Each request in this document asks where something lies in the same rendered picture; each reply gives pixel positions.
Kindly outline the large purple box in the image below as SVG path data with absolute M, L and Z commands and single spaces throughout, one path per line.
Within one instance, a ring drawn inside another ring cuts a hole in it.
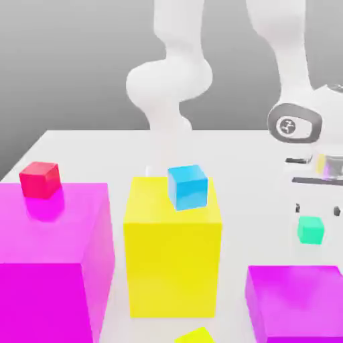
M 256 343 L 343 343 L 343 275 L 333 265 L 250 265 Z

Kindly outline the small red cube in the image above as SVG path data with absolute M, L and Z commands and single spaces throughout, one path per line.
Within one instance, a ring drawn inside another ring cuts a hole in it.
M 61 188 L 57 163 L 34 161 L 19 173 L 26 198 L 48 199 Z

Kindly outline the large magenta box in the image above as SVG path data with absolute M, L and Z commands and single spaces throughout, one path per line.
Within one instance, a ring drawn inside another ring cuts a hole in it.
M 105 183 L 0 184 L 0 343 L 99 343 L 114 267 Z

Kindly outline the large yellow box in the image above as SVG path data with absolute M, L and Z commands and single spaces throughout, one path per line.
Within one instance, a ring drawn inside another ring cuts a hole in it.
M 165 177 L 134 177 L 123 234 L 131 317 L 214 317 L 222 218 L 213 181 L 206 207 L 177 211 Z

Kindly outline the small yellow cube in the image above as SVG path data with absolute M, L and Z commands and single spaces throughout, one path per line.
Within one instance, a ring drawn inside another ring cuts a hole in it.
M 205 327 L 201 327 L 175 339 L 174 343 L 215 343 Z

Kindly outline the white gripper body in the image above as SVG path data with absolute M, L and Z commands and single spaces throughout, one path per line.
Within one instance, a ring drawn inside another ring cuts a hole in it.
M 291 189 L 300 204 L 343 208 L 343 178 L 294 176 Z

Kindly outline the small blue cube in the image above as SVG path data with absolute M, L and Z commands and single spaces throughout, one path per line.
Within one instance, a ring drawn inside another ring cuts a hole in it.
M 167 170 L 167 194 L 177 211 L 203 208 L 208 202 L 208 177 L 199 165 Z

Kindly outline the small green cube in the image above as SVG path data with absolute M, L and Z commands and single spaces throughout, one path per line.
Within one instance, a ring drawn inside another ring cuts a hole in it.
M 324 237 L 324 223 L 317 216 L 300 216 L 297 236 L 303 244 L 320 245 Z

